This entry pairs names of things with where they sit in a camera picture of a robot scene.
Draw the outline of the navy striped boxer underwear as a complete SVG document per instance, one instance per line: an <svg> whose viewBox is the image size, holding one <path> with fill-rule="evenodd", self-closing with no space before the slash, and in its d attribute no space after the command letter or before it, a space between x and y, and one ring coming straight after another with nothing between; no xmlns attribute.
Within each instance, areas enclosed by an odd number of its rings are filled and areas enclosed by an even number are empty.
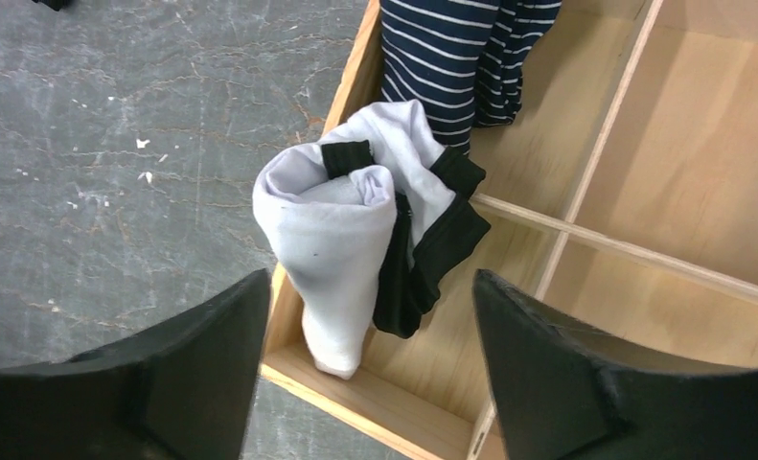
<svg viewBox="0 0 758 460"><path fill-rule="evenodd" d="M562 7L553 0L384 0L380 97L419 101L435 139L468 154L471 131L511 124L523 64Z"/></svg>

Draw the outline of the white black garment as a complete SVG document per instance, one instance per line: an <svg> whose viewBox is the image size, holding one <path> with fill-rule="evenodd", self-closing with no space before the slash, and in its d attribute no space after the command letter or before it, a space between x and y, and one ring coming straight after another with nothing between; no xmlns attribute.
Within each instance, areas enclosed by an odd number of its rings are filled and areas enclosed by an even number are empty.
<svg viewBox="0 0 758 460"><path fill-rule="evenodd" d="M440 144L417 101L371 103L259 172L253 212L300 294L316 368L349 379L370 328L408 338L490 224L482 168Z"/></svg>

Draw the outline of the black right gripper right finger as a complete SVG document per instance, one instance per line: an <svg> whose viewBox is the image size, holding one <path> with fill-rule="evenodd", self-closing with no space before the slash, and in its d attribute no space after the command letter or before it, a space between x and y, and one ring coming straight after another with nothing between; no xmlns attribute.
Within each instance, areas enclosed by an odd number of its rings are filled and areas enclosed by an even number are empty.
<svg viewBox="0 0 758 460"><path fill-rule="evenodd" d="M758 368L667 354L487 269L472 297L511 459L758 459Z"/></svg>

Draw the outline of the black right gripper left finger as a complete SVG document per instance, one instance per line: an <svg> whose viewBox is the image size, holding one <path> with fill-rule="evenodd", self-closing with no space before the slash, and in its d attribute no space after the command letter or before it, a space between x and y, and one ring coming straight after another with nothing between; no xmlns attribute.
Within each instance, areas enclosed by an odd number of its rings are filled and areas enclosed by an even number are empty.
<svg viewBox="0 0 758 460"><path fill-rule="evenodd" d="M257 270L139 333L0 369L0 459L236 459L263 355Z"/></svg>

